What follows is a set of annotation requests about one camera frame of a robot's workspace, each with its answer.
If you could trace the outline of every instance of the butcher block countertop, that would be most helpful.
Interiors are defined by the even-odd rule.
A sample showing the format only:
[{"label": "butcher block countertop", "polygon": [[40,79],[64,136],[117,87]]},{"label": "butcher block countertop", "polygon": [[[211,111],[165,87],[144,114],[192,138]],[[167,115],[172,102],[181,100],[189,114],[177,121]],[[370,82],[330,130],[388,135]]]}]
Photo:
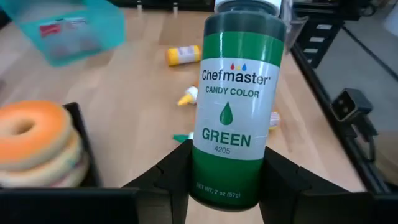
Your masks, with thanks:
[{"label": "butcher block countertop", "polygon": [[[207,12],[125,9],[126,42],[61,68],[9,24],[0,30],[0,104],[46,99],[80,104],[106,187],[121,187],[178,146],[173,134],[193,131],[195,106],[176,102],[200,74],[200,63],[169,67],[169,47],[203,41]],[[354,167],[290,55],[284,56],[274,108],[282,121],[267,145],[352,192],[364,191]],[[262,223],[259,208],[227,213],[190,199],[187,223]]]}]

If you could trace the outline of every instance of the yellow bottle cap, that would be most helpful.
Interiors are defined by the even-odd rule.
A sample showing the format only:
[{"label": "yellow bottle cap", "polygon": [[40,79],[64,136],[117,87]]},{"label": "yellow bottle cap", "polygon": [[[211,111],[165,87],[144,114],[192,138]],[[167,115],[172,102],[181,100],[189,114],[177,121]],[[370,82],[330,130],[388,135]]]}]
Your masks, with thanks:
[{"label": "yellow bottle cap", "polygon": [[181,99],[178,101],[178,105],[186,105],[188,103],[193,103],[193,96],[191,94],[185,94]]}]

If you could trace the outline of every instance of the teal plastic container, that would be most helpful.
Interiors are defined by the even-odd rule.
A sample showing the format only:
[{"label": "teal plastic container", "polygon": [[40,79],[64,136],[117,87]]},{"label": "teal plastic container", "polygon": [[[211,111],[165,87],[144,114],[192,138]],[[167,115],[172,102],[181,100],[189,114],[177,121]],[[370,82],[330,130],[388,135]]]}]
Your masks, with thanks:
[{"label": "teal plastic container", "polygon": [[0,5],[56,67],[125,41],[124,14],[106,0],[0,0]]}]

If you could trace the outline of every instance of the floor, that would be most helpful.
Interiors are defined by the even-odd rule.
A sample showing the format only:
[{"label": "floor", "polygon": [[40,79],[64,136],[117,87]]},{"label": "floor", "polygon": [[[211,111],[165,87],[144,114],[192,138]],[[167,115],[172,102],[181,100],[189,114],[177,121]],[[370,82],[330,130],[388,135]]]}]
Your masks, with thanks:
[{"label": "floor", "polygon": [[[347,21],[346,28],[394,73],[398,73],[398,37],[384,29],[382,23],[391,7],[377,11],[371,17],[359,21]],[[398,81],[376,62],[344,30],[340,30],[316,73],[325,89],[334,98],[343,88],[362,90],[373,104],[369,118],[379,132],[376,164],[382,159],[390,167],[392,182],[398,184]]]}]

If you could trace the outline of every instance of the black power adapter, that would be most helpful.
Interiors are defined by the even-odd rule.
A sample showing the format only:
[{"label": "black power adapter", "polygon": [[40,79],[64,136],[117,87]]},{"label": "black power adapter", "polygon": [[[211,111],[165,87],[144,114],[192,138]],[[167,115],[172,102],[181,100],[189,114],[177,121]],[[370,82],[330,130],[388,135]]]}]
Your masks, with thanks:
[{"label": "black power adapter", "polygon": [[368,161],[376,159],[373,136],[377,135],[372,122],[368,118],[373,106],[360,90],[345,88],[332,102],[331,110],[335,118],[342,123],[353,125],[362,138],[369,143]]}]

